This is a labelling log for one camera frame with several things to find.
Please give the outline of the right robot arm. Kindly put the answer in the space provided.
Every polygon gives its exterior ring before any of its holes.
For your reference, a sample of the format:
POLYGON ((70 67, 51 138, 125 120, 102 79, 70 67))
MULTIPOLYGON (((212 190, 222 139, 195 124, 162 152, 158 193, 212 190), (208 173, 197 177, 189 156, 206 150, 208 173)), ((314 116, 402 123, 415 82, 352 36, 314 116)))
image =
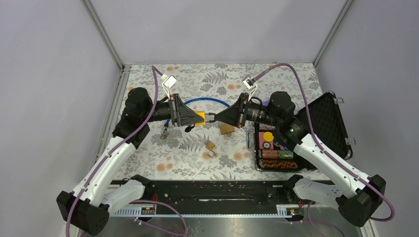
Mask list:
POLYGON ((272 93, 267 106, 253 103, 248 94, 242 93, 236 103, 215 114, 214 119, 237 128, 246 121, 275 126, 274 143, 304 158, 334 183, 331 186, 294 175, 285 184, 284 199, 290 203, 307 199, 327 205, 350 224, 364 226, 385 199, 385 180, 379 175, 369 176, 328 148, 294 116, 294 109, 295 104, 283 91, 272 93))

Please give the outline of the large brass padlock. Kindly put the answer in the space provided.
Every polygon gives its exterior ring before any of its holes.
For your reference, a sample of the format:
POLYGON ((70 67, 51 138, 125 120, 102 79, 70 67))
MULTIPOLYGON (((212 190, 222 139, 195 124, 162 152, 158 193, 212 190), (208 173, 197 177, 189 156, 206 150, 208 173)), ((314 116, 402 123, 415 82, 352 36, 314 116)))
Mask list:
POLYGON ((219 129, 220 129, 220 133, 221 133, 222 135, 227 135, 227 134, 230 134, 230 133, 235 132, 235 128, 234 128, 234 126, 229 125, 229 124, 226 124, 226 123, 222 123, 222 124, 219 126, 219 129))

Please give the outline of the yellow padlock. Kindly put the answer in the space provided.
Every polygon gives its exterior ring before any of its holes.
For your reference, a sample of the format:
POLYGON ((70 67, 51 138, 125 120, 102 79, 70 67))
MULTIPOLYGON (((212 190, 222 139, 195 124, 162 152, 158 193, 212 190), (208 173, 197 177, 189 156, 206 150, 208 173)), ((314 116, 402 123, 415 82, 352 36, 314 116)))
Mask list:
POLYGON ((202 125, 215 122, 215 119, 214 119, 216 115, 215 113, 206 113, 204 111, 195 111, 195 113, 202 118, 200 122, 195 123, 195 126, 202 126, 202 125))

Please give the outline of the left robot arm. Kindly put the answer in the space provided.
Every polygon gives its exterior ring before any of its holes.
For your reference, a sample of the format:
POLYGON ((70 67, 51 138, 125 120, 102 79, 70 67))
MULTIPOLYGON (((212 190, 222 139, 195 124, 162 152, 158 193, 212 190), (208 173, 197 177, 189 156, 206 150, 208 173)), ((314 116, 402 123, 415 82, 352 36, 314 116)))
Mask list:
POLYGON ((192 126, 204 121, 182 102, 178 94, 159 101, 152 100, 145 88, 129 91, 121 120, 97 163, 72 191, 62 191, 57 197, 59 210, 66 221, 67 237, 71 235, 71 226, 97 235, 110 215, 134 200, 147 203, 153 198, 152 188, 137 178, 109 193, 107 189, 122 164, 150 132, 148 123, 168 119, 177 126, 192 126))

